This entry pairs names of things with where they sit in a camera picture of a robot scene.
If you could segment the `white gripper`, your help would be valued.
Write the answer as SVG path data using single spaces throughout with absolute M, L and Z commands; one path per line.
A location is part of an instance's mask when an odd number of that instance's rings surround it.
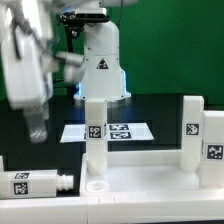
M 1 45 L 3 75 L 8 101 L 12 109 L 24 109 L 43 105 L 52 94 L 46 87 L 40 64 L 40 52 L 32 36 L 17 35 L 18 48 L 22 55 L 15 54 L 13 38 L 9 37 Z M 24 111 L 30 141 L 43 143 L 48 137 L 45 109 L 29 108 Z

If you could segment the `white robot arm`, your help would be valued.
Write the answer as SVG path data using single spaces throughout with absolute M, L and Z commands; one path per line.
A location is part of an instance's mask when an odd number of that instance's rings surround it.
M 119 62 L 119 29 L 107 13 L 139 0 L 0 0 L 0 59 L 6 96 L 26 119 L 30 141 L 48 137 L 52 74 L 64 66 L 64 81 L 77 84 L 77 100 L 130 96 Z M 51 15 L 72 38 L 84 36 L 84 52 L 55 52 Z

